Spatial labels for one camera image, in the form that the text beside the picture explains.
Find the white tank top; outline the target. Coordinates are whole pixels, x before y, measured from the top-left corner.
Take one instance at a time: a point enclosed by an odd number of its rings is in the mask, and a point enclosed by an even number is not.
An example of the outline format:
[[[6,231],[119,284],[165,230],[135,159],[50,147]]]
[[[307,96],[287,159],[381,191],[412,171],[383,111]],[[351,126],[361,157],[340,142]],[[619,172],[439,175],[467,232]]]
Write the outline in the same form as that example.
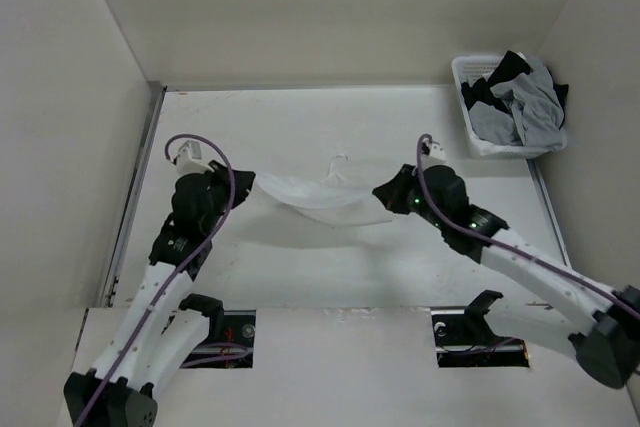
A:
[[[392,222],[394,215],[373,195],[373,185],[365,179],[346,154],[338,154],[318,180],[258,172],[254,184],[280,204],[332,227]]]

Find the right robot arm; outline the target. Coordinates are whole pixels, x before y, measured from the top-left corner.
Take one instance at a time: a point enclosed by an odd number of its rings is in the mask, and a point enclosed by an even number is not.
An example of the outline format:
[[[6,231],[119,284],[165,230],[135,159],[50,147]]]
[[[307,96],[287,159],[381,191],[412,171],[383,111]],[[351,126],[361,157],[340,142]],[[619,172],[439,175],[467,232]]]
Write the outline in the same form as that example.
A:
[[[575,360],[612,389],[638,373],[638,288],[617,290],[546,259],[505,220],[472,204],[465,182],[448,166],[420,170],[405,164],[373,195],[394,214],[418,215],[454,252],[510,278],[551,308],[495,309],[501,293],[484,291],[465,309],[463,327],[471,340],[483,343],[496,335],[535,343]]]

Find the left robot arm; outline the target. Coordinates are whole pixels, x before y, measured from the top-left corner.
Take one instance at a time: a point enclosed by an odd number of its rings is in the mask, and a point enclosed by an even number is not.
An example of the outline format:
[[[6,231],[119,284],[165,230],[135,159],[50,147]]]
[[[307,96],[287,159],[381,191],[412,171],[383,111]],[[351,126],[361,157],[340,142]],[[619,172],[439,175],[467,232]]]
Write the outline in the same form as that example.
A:
[[[180,365],[198,344],[221,340],[222,302],[192,287],[212,251],[213,233],[246,200],[255,177],[216,161],[179,165],[171,211],[116,334],[86,372],[66,380],[73,425],[153,425],[157,398]]]

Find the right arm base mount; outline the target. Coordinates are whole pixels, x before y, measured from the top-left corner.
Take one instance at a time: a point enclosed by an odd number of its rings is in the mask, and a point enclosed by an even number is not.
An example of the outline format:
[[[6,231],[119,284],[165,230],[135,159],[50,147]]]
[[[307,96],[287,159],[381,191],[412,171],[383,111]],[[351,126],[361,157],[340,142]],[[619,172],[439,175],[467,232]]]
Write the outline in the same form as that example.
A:
[[[529,368],[525,343],[497,336],[486,322],[500,292],[485,290],[466,306],[431,310],[436,361],[440,368]]]

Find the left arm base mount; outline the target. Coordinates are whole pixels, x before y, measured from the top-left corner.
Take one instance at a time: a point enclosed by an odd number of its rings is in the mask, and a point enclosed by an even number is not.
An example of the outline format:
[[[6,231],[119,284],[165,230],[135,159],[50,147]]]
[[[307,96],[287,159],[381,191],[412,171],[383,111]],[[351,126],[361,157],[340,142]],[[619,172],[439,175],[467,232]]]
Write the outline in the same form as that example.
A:
[[[226,310],[221,300],[190,294],[181,311],[196,311],[209,322],[208,334],[185,359],[182,369],[250,369],[253,367],[257,314]]]

